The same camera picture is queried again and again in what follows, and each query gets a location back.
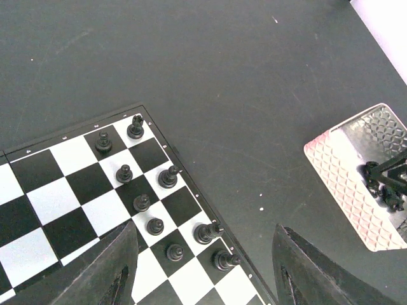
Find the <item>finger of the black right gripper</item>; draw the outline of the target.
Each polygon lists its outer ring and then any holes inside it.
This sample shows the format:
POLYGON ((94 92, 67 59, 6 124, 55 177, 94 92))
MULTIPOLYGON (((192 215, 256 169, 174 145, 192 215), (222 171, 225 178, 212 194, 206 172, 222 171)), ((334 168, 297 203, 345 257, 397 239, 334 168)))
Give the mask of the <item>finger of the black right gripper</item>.
POLYGON ((405 191, 406 179, 403 179, 401 174, 406 173, 406 149, 381 164, 375 161, 367 162, 364 173, 367 179, 378 181, 395 191, 405 191))

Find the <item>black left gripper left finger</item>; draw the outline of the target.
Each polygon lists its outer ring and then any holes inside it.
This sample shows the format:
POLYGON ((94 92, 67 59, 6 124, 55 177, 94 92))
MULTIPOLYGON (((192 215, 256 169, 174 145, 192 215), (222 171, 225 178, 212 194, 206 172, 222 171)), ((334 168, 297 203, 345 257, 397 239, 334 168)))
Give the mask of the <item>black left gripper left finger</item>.
POLYGON ((15 304, 131 304, 139 243, 128 221, 68 265, 14 297, 15 304))

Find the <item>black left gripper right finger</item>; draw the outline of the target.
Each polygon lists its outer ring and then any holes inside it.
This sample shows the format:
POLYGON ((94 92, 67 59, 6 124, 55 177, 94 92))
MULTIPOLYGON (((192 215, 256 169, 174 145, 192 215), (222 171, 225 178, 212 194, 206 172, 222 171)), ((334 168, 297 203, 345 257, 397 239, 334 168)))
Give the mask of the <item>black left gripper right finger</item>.
POLYGON ((276 225, 272 259, 280 304, 397 304, 290 227, 276 225))

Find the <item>black pawn chess piece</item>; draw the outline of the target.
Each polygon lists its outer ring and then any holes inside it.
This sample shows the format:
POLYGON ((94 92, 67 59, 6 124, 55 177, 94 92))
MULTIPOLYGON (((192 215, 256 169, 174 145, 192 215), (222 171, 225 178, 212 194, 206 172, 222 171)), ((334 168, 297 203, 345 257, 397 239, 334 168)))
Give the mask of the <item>black pawn chess piece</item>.
POLYGON ((95 148, 98 152, 105 154, 108 153, 113 147, 113 143, 109 138, 107 132, 99 132, 99 138, 95 141, 95 148))

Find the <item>black rook chess piece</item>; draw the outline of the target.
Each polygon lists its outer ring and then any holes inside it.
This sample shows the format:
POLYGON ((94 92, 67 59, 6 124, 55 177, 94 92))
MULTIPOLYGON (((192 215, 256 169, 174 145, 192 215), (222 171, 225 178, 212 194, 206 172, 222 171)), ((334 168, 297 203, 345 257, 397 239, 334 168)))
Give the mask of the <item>black rook chess piece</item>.
POLYGON ((131 139, 140 139, 144 135, 144 119, 138 114, 132 118, 132 123, 127 127, 127 135, 131 139))

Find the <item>black pieces in tray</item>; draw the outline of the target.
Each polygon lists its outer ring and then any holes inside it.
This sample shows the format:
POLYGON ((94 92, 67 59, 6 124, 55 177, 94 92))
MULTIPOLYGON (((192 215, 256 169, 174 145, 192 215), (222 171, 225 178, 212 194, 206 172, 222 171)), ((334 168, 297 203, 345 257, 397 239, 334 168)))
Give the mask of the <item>black pieces in tray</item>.
POLYGON ((393 188, 380 185, 378 181, 373 179, 366 180, 366 187, 372 197, 379 201, 379 204, 386 206, 390 212, 404 211, 404 200, 402 194, 393 190, 393 188))

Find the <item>pink tray of black pieces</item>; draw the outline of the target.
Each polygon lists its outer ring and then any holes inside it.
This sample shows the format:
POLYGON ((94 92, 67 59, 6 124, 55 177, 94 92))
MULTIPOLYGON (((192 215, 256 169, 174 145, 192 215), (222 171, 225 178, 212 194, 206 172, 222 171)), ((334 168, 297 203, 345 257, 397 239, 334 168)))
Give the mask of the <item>pink tray of black pieces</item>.
POLYGON ((305 156, 372 252, 406 248, 406 190, 404 211, 390 212, 366 187, 364 166, 379 164, 406 149, 406 127, 392 109, 380 103, 305 144, 305 156))

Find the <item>black and silver chessboard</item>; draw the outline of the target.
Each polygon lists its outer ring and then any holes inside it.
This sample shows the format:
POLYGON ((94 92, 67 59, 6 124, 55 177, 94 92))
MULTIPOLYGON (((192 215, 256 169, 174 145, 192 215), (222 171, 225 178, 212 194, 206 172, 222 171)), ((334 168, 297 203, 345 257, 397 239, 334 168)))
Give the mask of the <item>black and silver chessboard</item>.
POLYGON ((1 303, 68 265, 118 226, 131 221, 139 253, 131 304, 273 304, 274 299, 244 257, 220 215, 209 205, 147 110, 137 105, 62 132, 1 151, 1 303), (144 135, 131 139, 127 127, 140 114, 144 135), (112 149, 98 152, 99 132, 112 149), (116 180, 122 165, 133 173, 116 180), (161 187, 158 176, 179 168, 177 184, 161 187), (133 200, 147 194, 151 205, 136 212, 133 200), (150 235, 159 218, 164 230, 150 235), (224 227, 207 245, 193 237, 200 224, 224 227), (180 261, 167 259, 169 245, 184 248, 180 261), (222 272, 213 255, 225 250, 241 258, 222 272))

